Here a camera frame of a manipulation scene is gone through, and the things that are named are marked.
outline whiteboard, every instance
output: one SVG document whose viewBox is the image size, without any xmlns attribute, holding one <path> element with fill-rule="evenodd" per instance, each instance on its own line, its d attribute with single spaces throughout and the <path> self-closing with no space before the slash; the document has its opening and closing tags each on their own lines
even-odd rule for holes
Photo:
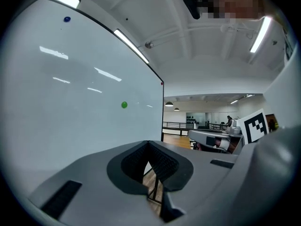
<svg viewBox="0 0 301 226">
<path fill-rule="evenodd" d="M 0 57 L 2 160 L 26 196 L 82 156 L 161 139 L 162 80 L 78 11 L 35 1 L 10 25 Z"/>
</svg>

